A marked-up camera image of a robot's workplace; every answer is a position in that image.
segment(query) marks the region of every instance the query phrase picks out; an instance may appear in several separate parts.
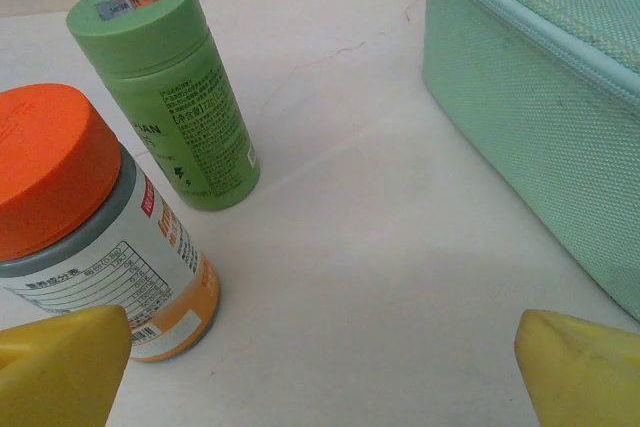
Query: supplement bottle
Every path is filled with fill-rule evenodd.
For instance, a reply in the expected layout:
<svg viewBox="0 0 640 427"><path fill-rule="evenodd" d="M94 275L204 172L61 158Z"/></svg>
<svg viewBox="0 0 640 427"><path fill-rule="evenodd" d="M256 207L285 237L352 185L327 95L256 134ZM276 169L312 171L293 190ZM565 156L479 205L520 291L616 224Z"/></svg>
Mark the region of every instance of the supplement bottle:
<svg viewBox="0 0 640 427"><path fill-rule="evenodd" d="M0 285L54 315L122 306L137 360L206 333L214 268L82 93L0 93L0 171Z"/></svg>
<svg viewBox="0 0 640 427"><path fill-rule="evenodd" d="M67 26L188 205L251 192L256 155L198 0L81 0Z"/></svg>

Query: fabric case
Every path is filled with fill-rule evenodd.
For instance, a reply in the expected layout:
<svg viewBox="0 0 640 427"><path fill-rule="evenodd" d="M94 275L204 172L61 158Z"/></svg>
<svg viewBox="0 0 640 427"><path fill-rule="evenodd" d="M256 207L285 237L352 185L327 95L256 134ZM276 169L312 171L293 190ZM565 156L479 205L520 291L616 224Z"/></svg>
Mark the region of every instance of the fabric case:
<svg viewBox="0 0 640 427"><path fill-rule="evenodd" d="M640 320L640 0L427 0L424 79Z"/></svg>

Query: green cylindrical container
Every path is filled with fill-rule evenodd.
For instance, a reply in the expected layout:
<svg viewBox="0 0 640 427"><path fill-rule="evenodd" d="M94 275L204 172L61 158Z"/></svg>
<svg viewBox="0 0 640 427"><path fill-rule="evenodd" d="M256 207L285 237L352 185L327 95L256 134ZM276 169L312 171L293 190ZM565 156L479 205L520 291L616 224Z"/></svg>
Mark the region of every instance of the green cylindrical container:
<svg viewBox="0 0 640 427"><path fill-rule="evenodd" d="M81 0L67 26L188 205L251 192L260 169L198 0Z"/></svg>

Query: orange lid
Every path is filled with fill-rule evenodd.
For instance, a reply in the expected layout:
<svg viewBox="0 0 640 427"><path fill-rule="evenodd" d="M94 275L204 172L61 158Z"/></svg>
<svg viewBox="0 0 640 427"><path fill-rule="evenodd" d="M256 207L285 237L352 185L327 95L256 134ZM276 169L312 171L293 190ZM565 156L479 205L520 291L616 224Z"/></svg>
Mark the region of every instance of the orange lid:
<svg viewBox="0 0 640 427"><path fill-rule="evenodd" d="M107 198L120 146L73 87L38 84L0 93L0 261L44 249Z"/></svg>

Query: countertop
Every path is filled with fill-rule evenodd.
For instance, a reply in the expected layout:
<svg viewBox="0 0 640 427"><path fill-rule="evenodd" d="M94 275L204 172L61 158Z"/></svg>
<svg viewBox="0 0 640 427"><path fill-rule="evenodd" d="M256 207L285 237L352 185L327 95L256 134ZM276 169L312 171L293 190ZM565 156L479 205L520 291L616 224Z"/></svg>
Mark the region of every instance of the countertop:
<svg viewBox="0 0 640 427"><path fill-rule="evenodd" d="M0 19L0 89L83 91L222 280L209 334L130 362L108 425L534 427L524 309L638 330L425 89L425 0L202 3L262 164L216 213L171 191L64 13Z"/></svg>

